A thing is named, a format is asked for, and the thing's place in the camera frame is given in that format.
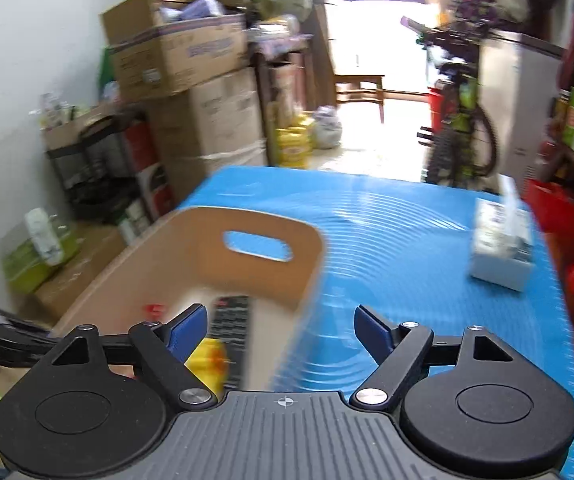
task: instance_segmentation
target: gray ribbed plate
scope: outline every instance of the gray ribbed plate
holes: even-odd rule
[[[411,452],[387,415],[353,410],[337,392],[231,392],[225,402],[212,410],[180,415],[157,449],[128,469],[106,478],[447,480],[457,477]]]

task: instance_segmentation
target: blue table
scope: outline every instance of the blue table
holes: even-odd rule
[[[483,325],[574,396],[574,332],[542,236],[534,233],[536,265],[522,294],[468,276],[478,197],[497,199],[362,175],[231,167],[183,206],[271,212],[307,221],[324,235],[320,290],[276,389],[352,392],[375,368],[353,333],[353,311],[363,303],[395,323],[414,320],[441,335]],[[253,236],[234,243],[269,256],[283,250]],[[574,444],[563,474],[574,478]]]

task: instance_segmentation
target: tiled floor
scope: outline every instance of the tiled floor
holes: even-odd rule
[[[416,133],[430,125],[427,103],[387,99],[384,124],[372,103],[343,104],[338,115],[340,146],[315,150],[311,168],[420,182],[426,148]]]

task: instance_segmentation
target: white tissue box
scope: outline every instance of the white tissue box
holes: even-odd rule
[[[521,292],[533,268],[533,243],[530,213],[517,210],[515,214],[515,242],[511,244],[504,231],[504,205],[476,201],[470,274]]]

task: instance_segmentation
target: wooden stool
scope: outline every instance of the wooden stool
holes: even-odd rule
[[[368,102],[380,106],[380,122],[385,122],[385,93],[382,89],[383,75],[334,75],[335,83],[348,84],[349,89],[338,89],[336,86],[336,103]],[[362,88],[362,83],[375,84],[375,88]]]

